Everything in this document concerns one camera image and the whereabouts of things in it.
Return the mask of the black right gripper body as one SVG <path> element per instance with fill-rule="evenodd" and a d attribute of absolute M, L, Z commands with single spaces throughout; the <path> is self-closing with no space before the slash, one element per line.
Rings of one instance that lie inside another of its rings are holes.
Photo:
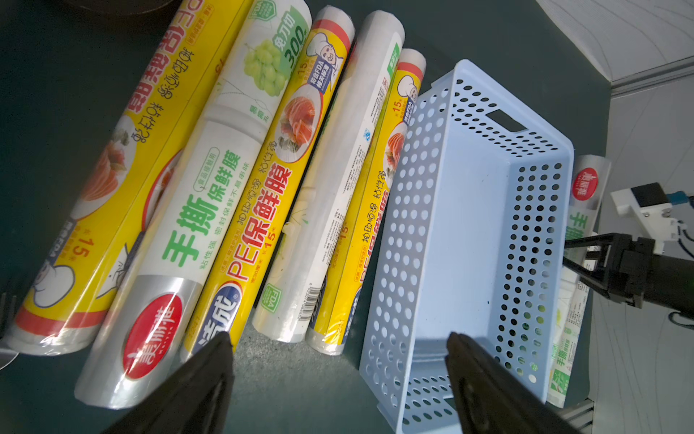
<path fill-rule="evenodd" d="M 619 272 L 626 276 L 625 298 L 636 307 L 644 302 L 693 313 L 693 261 L 654 252 L 655 240 L 638 238 L 620 258 Z"/>

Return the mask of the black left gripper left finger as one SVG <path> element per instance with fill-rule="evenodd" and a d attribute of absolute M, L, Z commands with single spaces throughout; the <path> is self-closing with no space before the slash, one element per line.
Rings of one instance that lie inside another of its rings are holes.
<path fill-rule="evenodd" d="M 218 334 L 105 432 L 221 433 L 233 383 L 233 345 Z"/>

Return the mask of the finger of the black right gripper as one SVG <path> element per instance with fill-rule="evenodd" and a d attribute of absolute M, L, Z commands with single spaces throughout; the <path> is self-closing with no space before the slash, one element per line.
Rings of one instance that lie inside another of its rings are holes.
<path fill-rule="evenodd" d="M 592 235 L 589 237 L 579 238 L 575 240 L 565 241 L 564 249 L 588 249 L 588 248 L 598 248 L 600 251 L 606 251 L 607 248 L 611 247 L 618 239 L 617 233 L 606 233 Z"/>
<path fill-rule="evenodd" d="M 578 274 L 580 281 L 587 287 L 593 289 L 603 298 L 610 298 L 609 285 L 616 274 L 616 260 L 598 257 L 588 257 L 587 259 L 594 262 L 594 269 L 587 269 L 566 257 L 562 259 L 562 262 L 565 268 Z"/>

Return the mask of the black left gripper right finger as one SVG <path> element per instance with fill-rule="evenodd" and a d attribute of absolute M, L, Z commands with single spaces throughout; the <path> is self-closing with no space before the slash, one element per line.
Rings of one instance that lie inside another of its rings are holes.
<path fill-rule="evenodd" d="M 470 336 L 452 333 L 446 368 L 464 433 L 575 433 Z"/>

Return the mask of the white translucent wrap roll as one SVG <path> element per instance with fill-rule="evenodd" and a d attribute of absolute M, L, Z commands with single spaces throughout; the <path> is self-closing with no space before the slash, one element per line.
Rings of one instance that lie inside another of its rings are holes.
<path fill-rule="evenodd" d="M 262 335 L 304 339 L 405 39 L 394 14 L 361 26 L 252 318 Z"/>

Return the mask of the thin yellow wrap roll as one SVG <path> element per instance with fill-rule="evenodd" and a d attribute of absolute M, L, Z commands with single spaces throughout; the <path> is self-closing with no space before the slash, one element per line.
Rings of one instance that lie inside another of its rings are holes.
<path fill-rule="evenodd" d="M 305 335 L 307 345 L 319 353 L 339 356 L 343 352 L 426 68 L 426 58 L 419 51 L 401 52 L 326 274 L 320 305 Z"/>

